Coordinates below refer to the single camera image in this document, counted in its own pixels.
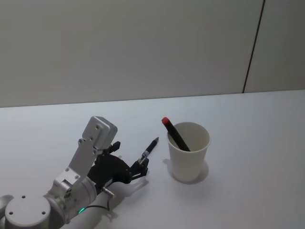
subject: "wall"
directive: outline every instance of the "wall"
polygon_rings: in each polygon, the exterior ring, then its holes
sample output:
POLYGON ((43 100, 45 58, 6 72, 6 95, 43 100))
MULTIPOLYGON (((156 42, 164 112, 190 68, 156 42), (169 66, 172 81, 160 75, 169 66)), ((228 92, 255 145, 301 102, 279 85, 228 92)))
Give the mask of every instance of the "wall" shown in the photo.
POLYGON ((305 89, 304 7, 266 0, 245 92, 305 89))
POLYGON ((2 0, 0 107, 241 93, 260 0, 2 0))

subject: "marker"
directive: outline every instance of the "marker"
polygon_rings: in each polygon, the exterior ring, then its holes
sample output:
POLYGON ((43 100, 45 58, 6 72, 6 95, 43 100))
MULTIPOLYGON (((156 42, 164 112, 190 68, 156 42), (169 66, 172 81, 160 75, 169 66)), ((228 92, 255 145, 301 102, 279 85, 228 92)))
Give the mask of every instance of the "marker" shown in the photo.
POLYGON ((144 161, 145 158, 148 157, 148 155, 152 152, 152 150, 155 148, 155 146, 157 145, 159 141, 159 138, 156 138, 155 140, 153 140, 150 145, 145 149, 145 151, 142 153, 141 158, 139 158, 138 162, 139 164, 142 164, 142 162, 144 161))
POLYGON ((173 138, 174 142, 177 144, 179 149, 183 151, 190 151, 189 147, 186 145, 176 128, 172 125, 171 121, 164 117, 162 119, 162 123, 168 131, 168 134, 173 138))

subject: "table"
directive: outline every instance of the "table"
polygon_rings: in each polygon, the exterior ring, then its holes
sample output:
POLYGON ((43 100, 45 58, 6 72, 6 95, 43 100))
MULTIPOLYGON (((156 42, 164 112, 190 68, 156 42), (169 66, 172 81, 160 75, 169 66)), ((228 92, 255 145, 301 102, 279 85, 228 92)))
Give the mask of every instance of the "table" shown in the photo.
POLYGON ((146 178, 112 186, 112 214, 90 208, 64 229, 305 228, 305 91, 1 108, 0 196, 44 195, 93 115, 118 127, 129 165, 160 141, 146 178), (193 184, 168 172, 164 116, 210 132, 193 184))

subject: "paper cup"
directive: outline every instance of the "paper cup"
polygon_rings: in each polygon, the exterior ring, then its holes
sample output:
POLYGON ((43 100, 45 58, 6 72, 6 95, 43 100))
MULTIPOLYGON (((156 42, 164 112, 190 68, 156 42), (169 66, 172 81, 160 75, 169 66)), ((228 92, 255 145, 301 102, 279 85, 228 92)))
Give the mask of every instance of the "paper cup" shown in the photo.
POLYGON ((199 124, 184 122, 174 125, 190 152, 180 150, 172 137, 167 134, 170 149, 172 173, 182 182, 195 180, 202 168, 206 150, 210 144, 209 132, 199 124))

